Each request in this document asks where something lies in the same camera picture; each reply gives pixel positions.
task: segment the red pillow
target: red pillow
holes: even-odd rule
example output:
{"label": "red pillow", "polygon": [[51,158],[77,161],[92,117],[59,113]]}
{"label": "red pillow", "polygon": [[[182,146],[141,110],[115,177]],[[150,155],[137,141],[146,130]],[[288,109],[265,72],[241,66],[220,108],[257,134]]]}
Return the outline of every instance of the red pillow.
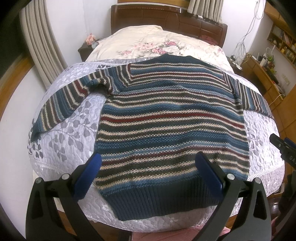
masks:
{"label": "red pillow", "polygon": [[211,45],[218,45],[218,42],[216,40],[214,40],[213,38],[211,38],[207,35],[200,36],[200,40],[205,41],[206,43],[211,44]]}

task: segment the bookshelf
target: bookshelf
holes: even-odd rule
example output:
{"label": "bookshelf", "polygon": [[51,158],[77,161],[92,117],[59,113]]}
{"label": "bookshelf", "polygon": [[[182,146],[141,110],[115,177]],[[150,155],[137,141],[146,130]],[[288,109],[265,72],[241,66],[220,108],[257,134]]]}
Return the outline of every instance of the bookshelf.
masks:
{"label": "bookshelf", "polygon": [[272,45],[276,41],[276,49],[288,60],[296,70],[296,39],[289,33],[273,24],[267,38]]}

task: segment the knit sweater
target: knit sweater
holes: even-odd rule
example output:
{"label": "knit sweater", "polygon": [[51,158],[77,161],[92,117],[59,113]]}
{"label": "knit sweater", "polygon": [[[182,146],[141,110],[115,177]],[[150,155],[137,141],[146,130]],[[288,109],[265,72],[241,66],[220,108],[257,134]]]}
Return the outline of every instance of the knit sweater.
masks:
{"label": "knit sweater", "polygon": [[97,71],[58,90],[43,106],[31,141],[99,86],[109,96],[94,147],[102,156],[95,183],[122,221],[216,205],[195,167],[196,153],[246,180],[243,110],[272,118],[261,95],[221,70],[165,54]]}

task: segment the beige curtain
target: beige curtain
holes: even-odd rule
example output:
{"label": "beige curtain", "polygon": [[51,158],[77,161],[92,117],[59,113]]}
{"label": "beige curtain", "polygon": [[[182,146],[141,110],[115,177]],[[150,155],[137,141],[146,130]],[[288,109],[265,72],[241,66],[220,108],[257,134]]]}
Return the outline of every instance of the beige curtain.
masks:
{"label": "beige curtain", "polygon": [[30,54],[48,89],[67,64],[56,43],[45,0],[32,0],[20,12],[20,22]]}
{"label": "beige curtain", "polygon": [[221,23],[224,0],[190,0],[188,12]]}

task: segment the wooden headboard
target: wooden headboard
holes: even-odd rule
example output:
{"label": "wooden headboard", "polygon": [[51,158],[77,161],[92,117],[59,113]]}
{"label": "wooden headboard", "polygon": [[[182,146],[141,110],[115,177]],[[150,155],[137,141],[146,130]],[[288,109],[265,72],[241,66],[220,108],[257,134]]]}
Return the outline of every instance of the wooden headboard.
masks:
{"label": "wooden headboard", "polygon": [[163,30],[183,34],[193,38],[201,35],[212,37],[223,47],[227,25],[213,24],[199,19],[179,7],[126,4],[113,5],[111,8],[111,32],[128,26],[158,25]]}

